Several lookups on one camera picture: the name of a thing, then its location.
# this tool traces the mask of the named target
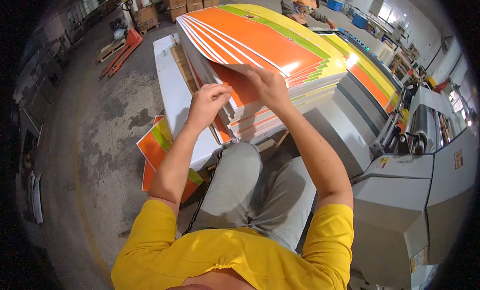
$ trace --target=hand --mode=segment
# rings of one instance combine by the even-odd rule
[[[335,29],[337,26],[335,25],[335,22],[331,21],[330,19],[327,19],[327,22],[326,22],[331,29]]]
[[[200,134],[213,122],[220,108],[229,101],[231,94],[231,86],[218,83],[204,84],[191,98],[185,126]]]
[[[277,116],[282,110],[293,107],[285,78],[281,74],[274,74],[272,71],[263,68],[252,67],[246,72],[246,76],[256,87],[261,101]]]

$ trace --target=printing machine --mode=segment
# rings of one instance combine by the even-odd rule
[[[446,260],[472,203],[476,136],[444,93],[420,85],[406,103],[407,90],[391,71],[355,45],[394,82],[401,99],[393,112],[387,114],[349,72],[331,101],[304,116],[336,150],[351,180],[351,276],[370,285],[423,289]],[[404,106],[411,115],[400,131]],[[452,138],[442,134],[441,114]]]

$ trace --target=concrete floor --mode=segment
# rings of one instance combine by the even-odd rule
[[[221,0],[280,11],[280,0]],[[337,26],[354,35],[339,12],[324,9]],[[175,32],[162,21],[112,77],[99,75],[112,61],[97,64],[111,41],[111,14],[84,36],[71,53],[43,127],[35,171],[42,173],[44,223],[41,244],[66,289],[109,289],[110,271],[120,251],[119,234],[131,228],[147,197],[141,191],[144,157],[136,142],[163,114],[153,41]],[[308,19],[311,27],[326,27]]]

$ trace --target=gray pants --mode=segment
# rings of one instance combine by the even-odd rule
[[[236,143],[222,152],[191,232],[250,227],[294,251],[316,193],[302,158],[289,161],[260,186],[262,161],[256,146]]]

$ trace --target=sleeve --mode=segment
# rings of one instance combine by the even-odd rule
[[[158,200],[147,200],[135,219],[127,242],[115,260],[111,278],[116,289],[133,289],[145,282],[144,264],[153,251],[161,252],[175,241],[177,219],[173,211]]]
[[[292,0],[282,0],[280,5],[282,7],[282,15],[297,14]]]
[[[324,16],[320,13],[319,9],[316,9],[315,12],[311,14],[311,17],[313,17],[316,21],[320,21],[322,23],[327,23],[327,16]]]
[[[346,289],[352,242],[352,209],[344,204],[328,204],[313,216],[301,256],[326,275],[334,289]]]

